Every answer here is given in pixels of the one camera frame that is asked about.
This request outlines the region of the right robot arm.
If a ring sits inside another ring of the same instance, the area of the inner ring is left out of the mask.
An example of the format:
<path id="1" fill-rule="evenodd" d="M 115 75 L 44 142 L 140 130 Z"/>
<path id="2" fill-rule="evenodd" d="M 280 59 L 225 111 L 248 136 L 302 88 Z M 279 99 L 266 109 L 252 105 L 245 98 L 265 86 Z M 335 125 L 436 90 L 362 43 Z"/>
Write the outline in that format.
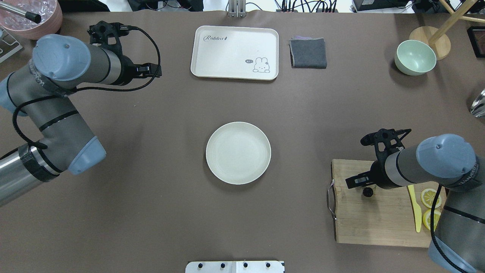
<path id="1" fill-rule="evenodd" d="M 345 180 L 348 188 L 394 189 L 425 182 L 449 191 L 437 227 L 431 229 L 430 259 L 452 273 L 484 272 L 484 157 L 459 135 L 442 134 L 404 147 L 410 129 L 380 129 L 360 143 L 373 146 L 369 171 Z"/>

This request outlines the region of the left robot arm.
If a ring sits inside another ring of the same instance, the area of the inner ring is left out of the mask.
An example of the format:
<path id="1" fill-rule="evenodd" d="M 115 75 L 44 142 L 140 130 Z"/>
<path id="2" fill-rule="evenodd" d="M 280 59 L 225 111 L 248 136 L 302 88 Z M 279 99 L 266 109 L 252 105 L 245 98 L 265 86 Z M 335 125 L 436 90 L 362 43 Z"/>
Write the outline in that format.
<path id="1" fill-rule="evenodd" d="M 119 37 L 92 35 L 86 43 L 50 34 L 38 40 L 32 58 L 1 81 L 1 107 L 24 143 L 1 157 L 1 205 L 57 178 L 62 172 L 83 173 L 107 155 L 69 99 L 79 85 L 118 92 L 133 79 L 161 76 L 157 62 L 134 64 L 122 52 Z"/>

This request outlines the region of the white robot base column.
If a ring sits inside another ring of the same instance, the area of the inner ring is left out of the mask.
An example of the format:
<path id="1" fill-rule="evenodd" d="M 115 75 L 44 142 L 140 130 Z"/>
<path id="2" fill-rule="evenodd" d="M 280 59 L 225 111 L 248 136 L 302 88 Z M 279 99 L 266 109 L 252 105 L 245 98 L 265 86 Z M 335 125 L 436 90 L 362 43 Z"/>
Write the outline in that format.
<path id="1" fill-rule="evenodd" d="M 186 273 L 284 273 L 285 264 L 277 260 L 193 261 Z"/>

